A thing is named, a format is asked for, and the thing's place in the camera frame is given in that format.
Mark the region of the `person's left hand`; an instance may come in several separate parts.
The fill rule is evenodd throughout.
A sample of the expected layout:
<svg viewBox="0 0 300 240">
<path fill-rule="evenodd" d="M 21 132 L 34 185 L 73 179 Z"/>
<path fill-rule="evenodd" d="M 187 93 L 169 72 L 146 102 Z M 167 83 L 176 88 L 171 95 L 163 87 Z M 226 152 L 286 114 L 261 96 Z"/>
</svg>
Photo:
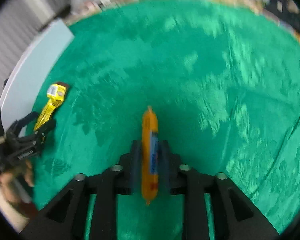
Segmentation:
<svg viewBox="0 0 300 240">
<path fill-rule="evenodd" d="M 18 166 L 3 172 L 0 175 L 0 188 L 4 198 L 12 205 L 19 205 L 23 199 L 20 190 L 17 188 L 16 181 L 22 176 L 29 187 L 34 187 L 33 169 L 29 160 L 25 160 Z"/>
</svg>

